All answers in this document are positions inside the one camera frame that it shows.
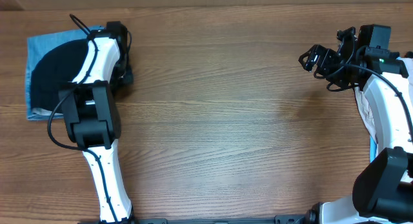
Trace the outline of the black shorts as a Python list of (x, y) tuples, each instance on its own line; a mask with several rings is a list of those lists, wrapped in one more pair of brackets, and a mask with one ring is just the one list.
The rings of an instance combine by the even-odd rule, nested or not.
[(59, 89), (78, 75), (87, 53), (88, 41), (77, 39), (45, 54), (32, 72), (30, 106), (52, 111), (59, 103)]

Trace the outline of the blue denim garment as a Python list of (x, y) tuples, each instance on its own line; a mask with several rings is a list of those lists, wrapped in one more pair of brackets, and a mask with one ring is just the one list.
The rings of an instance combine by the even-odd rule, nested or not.
[[(83, 66), (89, 66), (91, 60), (94, 57), (96, 49), (94, 44), (86, 38), (86, 34), (81, 30), (68, 30), (64, 32), (58, 32), (53, 34), (45, 34), (40, 36), (29, 37), (27, 39), (27, 61), (26, 61), (26, 72), (25, 72), (25, 102), (26, 102), (26, 118), (29, 121), (43, 121), (47, 120), (51, 115), (52, 111), (55, 110), (56, 113), (54, 118), (62, 118), (61, 109), (55, 107), (52, 111), (43, 110), (42, 108), (32, 108), (30, 106), (30, 82), (32, 78), (32, 72), (36, 64), (43, 58), (45, 54), (54, 49), (55, 47), (67, 43), (69, 41), (77, 39), (86, 39), (88, 41), (88, 53), (86, 55)], [(66, 88), (71, 82), (64, 84), (62, 88)]]

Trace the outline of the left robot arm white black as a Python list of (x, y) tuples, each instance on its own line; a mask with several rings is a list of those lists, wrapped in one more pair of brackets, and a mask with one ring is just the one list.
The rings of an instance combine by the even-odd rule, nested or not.
[(128, 30), (119, 21), (86, 37), (88, 50), (78, 74), (59, 91), (66, 131), (85, 157), (99, 200), (100, 223), (133, 223), (133, 206), (121, 174), (120, 115), (111, 84), (129, 74)]

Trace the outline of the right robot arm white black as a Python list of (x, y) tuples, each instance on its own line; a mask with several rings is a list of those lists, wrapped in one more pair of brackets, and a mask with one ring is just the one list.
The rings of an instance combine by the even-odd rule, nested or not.
[(391, 51), (390, 34), (389, 26), (350, 27), (337, 32), (337, 50), (314, 45), (299, 57), (330, 92), (354, 92), (370, 163), (351, 195), (314, 205), (297, 223), (412, 222), (412, 53)]

